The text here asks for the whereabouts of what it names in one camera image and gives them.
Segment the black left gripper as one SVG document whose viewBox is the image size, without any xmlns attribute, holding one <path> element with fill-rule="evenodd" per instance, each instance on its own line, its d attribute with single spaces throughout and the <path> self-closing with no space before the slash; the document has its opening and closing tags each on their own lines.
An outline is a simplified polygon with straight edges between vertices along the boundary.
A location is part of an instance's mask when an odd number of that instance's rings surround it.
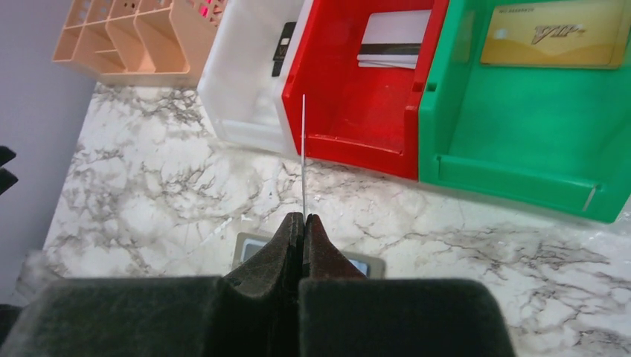
<svg viewBox="0 0 631 357">
<path fill-rule="evenodd" d="M 12 161 L 16 157 L 16 153 L 6 146 L 1 146 L 0 152 L 0 195 L 2 195 L 19 180 L 14 174 L 4 168 L 5 164 Z"/>
</svg>

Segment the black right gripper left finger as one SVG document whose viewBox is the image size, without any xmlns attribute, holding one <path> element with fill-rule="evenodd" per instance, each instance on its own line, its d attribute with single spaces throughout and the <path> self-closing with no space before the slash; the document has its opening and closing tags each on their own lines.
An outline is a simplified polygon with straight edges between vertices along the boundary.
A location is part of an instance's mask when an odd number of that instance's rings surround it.
<svg viewBox="0 0 631 357">
<path fill-rule="evenodd" d="M 301 213 L 226 276 L 61 279 L 19 314 L 3 356 L 297 356 Z"/>
</svg>

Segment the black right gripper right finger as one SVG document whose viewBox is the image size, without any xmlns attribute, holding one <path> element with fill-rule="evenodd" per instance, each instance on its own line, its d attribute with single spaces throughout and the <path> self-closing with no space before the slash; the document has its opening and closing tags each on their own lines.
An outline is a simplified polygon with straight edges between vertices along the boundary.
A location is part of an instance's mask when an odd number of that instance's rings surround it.
<svg viewBox="0 0 631 357">
<path fill-rule="evenodd" d="M 370 279 L 307 218 L 298 288 L 301 356 L 513 356 L 504 316 L 474 280 Z"/>
</svg>

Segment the grey metal card holder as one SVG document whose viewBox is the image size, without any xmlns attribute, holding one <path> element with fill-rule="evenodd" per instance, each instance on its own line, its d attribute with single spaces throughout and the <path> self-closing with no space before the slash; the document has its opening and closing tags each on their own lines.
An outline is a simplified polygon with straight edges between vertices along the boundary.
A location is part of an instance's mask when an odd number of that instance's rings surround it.
<svg viewBox="0 0 631 357">
<path fill-rule="evenodd" d="M 240 232 L 237 235 L 232 268 L 235 269 L 256 254 L 265 246 L 271 237 Z M 385 277 L 385 261 L 378 257 L 343 251 L 342 254 L 366 277 L 383 279 Z"/>
</svg>

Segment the peach plastic desk organizer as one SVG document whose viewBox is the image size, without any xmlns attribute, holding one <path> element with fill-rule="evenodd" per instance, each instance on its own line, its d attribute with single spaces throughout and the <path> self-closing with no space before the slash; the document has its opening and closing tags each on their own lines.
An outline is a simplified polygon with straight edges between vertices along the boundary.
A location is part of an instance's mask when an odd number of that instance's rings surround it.
<svg viewBox="0 0 631 357">
<path fill-rule="evenodd" d="M 195 88 L 227 4 L 74 1 L 52 60 L 106 85 Z"/>
</svg>

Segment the red plastic bin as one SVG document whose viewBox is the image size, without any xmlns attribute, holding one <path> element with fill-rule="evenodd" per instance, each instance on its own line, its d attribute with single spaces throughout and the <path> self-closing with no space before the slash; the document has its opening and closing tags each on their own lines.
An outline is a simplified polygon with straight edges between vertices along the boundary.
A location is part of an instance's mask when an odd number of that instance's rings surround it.
<svg viewBox="0 0 631 357">
<path fill-rule="evenodd" d="M 314 1 L 281 92 L 297 152 L 418 180 L 418 112 L 448 6 Z M 429 14 L 415 68 L 360 66 L 370 16 L 411 10 Z"/>
</svg>

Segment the white plastic bin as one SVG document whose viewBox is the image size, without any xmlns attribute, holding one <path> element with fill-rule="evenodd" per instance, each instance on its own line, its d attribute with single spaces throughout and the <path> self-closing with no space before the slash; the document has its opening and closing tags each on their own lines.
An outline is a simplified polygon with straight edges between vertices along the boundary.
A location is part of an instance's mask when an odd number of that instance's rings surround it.
<svg viewBox="0 0 631 357">
<path fill-rule="evenodd" d="M 313 3 L 229 1 L 197 91 L 217 136 L 298 156 L 281 99 Z M 273 54 L 286 22 L 297 22 L 279 77 Z"/>
</svg>

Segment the green plastic bin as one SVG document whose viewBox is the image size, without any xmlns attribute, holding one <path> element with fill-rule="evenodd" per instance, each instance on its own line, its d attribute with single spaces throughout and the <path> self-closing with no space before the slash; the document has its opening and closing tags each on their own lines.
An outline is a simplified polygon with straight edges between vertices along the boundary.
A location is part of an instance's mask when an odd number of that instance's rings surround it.
<svg viewBox="0 0 631 357">
<path fill-rule="evenodd" d="M 611 223 L 630 197 L 630 56 L 616 69 L 481 61 L 500 1 L 451 1 L 419 110 L 423 183 Z"/>
</svg>

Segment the white magnetic stripe card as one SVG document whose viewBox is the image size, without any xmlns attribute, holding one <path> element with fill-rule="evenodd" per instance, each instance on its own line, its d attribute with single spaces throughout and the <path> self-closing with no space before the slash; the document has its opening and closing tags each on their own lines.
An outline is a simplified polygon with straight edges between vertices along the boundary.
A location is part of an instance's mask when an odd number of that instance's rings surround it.
<svg viewBox="0 0 631 357">
<path fill-rule="evenodd" d="M 415 69 L 431 10 L 373 13 L 356 56 L 365 68 Z"/>
</svg>

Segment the black card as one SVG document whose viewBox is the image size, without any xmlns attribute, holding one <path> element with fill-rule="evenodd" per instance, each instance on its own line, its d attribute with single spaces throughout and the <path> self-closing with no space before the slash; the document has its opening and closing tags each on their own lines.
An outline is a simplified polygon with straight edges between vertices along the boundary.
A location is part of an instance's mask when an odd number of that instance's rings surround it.
<svg viewBox="0 0 631 357">
<path fill-rule="evenodd" d="M 286 22 L 273 54 L 272 77 L 279 77 L 297 22 Z"/>
</svg>

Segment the gold card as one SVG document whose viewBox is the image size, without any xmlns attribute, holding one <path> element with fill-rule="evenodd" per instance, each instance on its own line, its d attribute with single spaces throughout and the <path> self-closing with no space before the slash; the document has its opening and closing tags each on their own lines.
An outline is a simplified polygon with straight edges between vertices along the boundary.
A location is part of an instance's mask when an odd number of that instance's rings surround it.
<svg viewBox="0 0 631 357">
<path fill-rule="evenodd" d="M 630 32 L 629 1 L 498 5 L 481 52 L 485 65 L 619 68 Z"/>
</svg>

